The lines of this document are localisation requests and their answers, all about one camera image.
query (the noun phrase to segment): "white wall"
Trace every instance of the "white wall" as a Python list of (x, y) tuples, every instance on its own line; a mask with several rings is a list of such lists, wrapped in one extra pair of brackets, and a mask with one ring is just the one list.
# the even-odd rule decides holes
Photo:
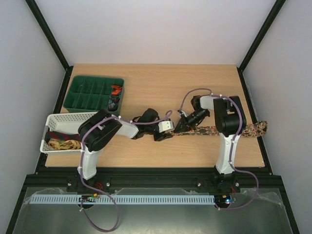
[(0, 233), (34, 173), (64, 69), (24, 0), (0, 7)]
[(236, 64), (275, 0), (37, 0), (70, 64)]
[(273, 172), (302, 234), (312, 232), (312, 1), (286, 1), (245, 71)]

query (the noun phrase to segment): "wooden table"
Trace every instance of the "wooden table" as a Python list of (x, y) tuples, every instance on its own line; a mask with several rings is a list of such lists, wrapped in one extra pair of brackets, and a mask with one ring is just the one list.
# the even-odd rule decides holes
[[(179, 109), (185, 94), (195, 88), (210, 88), (214, 94), (238, 95), (246, 115), (252, 123), (246, 99), (234, 65), (160, 65), (160, 64), (76, 64), (70, 83), (76, 75), (121, 77), (125, 80), (125, 94), (121, 116), (132, 119), (147, 108), (163, 117), (173, 110), (171, 119), (177, 124)], [(191, 93), (183, 110), (193, 111), (191, 98), (205, 91)], [(214, 113), (201, 126), (214, 126)], [(219, 136), (175, 136), (154, 142), (153, 136), (132, 140), (114, 136), (99, 157), (98, 167), (213, 167), (219, 153)], [(48, 156), (47, 167), (76, 167), (80, 155)], [(236, 152), (237, 167), (263, 167), (263, 159), (256, 138), (241, 137)]]

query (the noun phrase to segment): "camouflage fabric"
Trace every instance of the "camouflage fabric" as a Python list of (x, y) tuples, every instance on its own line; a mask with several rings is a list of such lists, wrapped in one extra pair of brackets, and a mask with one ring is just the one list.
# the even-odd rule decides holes
[[(246, 128), (243, 130), (241, 136), (242, 137), (260, 137), (266, 134), (268, 131), (268, 122), (267, 121), (259, 121), (255, 124), (248, 124)], [(185, 135), (210, 135), (215, 136), (219, 135), (215, 126), (212, 127), (197, 127), (195, 130), (191, 130), (185, 133), (173, 133), (170, 131), (169, 134), (173, 136), (185, 136)]]

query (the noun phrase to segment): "white basket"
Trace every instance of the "white basket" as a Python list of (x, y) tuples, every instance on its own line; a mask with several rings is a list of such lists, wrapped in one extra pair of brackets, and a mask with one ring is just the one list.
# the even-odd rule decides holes
[(40, 151), (48, 155), (80, 154), (80, 150), (53, 150), (44, 140), (48, 130), (66, 134), (78, 134), (79, 126), (97, 112), (49, 115), (42, 136)]

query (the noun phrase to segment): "green tray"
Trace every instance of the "green tray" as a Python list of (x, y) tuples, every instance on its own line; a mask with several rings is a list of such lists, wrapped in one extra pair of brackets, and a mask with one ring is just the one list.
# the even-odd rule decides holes
[(112, 85), (121, 85), (119, 105), (116, 111), (110, 112), (118, 116), (121, 109), (123, 94), (125, 92), (124, 80), (112, 77), (75, 76), (63, 103), (68, 112), (93, 112), (108, 109)]

